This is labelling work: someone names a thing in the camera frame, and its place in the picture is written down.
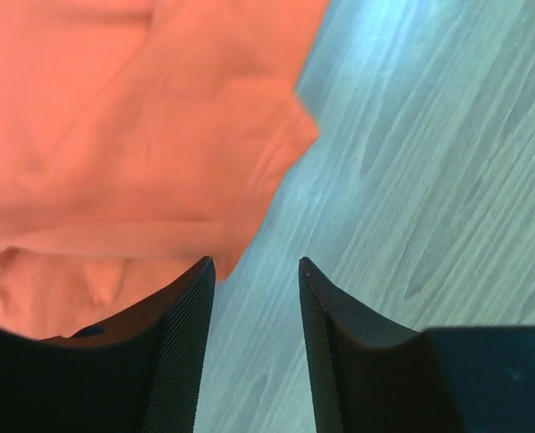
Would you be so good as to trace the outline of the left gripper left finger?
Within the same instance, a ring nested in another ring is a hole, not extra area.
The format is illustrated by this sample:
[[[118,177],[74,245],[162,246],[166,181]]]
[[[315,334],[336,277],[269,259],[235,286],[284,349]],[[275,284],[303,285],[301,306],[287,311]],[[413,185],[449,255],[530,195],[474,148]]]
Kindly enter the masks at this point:
[[[74,336],[0,330],[0,432],[190,432],[215,283],[203,258]]]

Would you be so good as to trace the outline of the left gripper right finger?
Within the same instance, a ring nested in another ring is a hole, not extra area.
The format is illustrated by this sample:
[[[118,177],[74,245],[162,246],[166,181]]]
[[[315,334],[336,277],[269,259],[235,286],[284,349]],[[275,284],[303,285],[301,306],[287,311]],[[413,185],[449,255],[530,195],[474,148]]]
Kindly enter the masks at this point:
[[[415,331],[308,258],[300,309],[319,432],[535,432],[535,326]]]

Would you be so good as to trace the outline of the orange t shirt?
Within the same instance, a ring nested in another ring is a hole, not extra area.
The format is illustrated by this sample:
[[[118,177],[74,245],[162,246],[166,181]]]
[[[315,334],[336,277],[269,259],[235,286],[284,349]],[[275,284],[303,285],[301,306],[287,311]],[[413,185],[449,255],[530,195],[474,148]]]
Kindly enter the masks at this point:
[[[235,269],[318,128],[324,1],[0,1],[0,328],[70,336]]]

